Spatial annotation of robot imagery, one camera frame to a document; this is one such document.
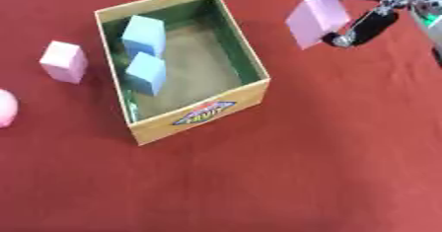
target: ball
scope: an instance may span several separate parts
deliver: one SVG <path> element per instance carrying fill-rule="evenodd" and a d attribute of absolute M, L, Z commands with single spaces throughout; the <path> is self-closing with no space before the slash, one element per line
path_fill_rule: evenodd
<path fill-rule="evenodd" d="M 11 125 L 18 110 L 19 103 L 16 97 L 12 93 L 0 89 L 0 127 Z"/>

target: logo sticker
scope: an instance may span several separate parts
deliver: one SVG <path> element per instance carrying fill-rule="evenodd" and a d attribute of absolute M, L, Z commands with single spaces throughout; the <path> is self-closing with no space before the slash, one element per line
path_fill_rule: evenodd
<path fill-rule="evenodd" d="M 210 102 L 202 104 L 180 120 L 175 121 L 173 125 L 192 124 L 209 121 L 221 112 L 234 106 L 235 104 L 236 102 Z"/>

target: cube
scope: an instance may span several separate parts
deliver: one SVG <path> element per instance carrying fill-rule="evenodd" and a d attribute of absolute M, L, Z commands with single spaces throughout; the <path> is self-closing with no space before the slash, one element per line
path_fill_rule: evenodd
<path fill-rule="evenodd" d="M 79 84 L 88 60 L 79 45 L 54 40 L 46 49 L 40 64 L 53 79 Z"/>
<path fill-rule="evenodd" d="M 123 35 L 122 43 L 129 59 L 138 52 L 160 57 L 166 46 L 164 22 L 142 16 L 132 16 Z"/>
<path fill-rule="evenodd" d="M 161 58 L 138 52 L 126 69 L 126 78 L 133 90 L 156 96 L 166 81 L 166 65 Z"/>
<path fill-rule="evenodd" d="M 291 34 L 302 49 L 321 42 L 350 21 L 339 0 L 303 0 L 286 20 Z"/>

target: red fabric surface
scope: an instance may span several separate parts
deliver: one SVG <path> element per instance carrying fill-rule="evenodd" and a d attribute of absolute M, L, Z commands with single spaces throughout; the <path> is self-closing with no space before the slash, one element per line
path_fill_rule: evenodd
<path fill-rule="evenodd" d="M 301 0 L 225 0 L 273 80 L 263 103 L 148 145 L 123 123 L 93 11 L 134 0 L 0 0 L 4 232 L 439 232 L 442 70 L 411 18 L 352 50 L 299 50 Z M 346 0 L 353 18 L 373 2 Z M 84 46 L 84 82 L 38 65 Z"/>

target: wooden box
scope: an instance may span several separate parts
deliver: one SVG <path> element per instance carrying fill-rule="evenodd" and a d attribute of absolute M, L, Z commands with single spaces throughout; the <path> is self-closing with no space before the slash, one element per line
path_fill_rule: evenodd
<path fill-rule="evenodd" d="M 141 0 L 95 12 L 122 113 L 138 145 L 261 102 L 270 77 L 223 0 Z M 124 79 L 121 35 L 133 15 L 166 24 L 167 80 L 155 96 Z"/>

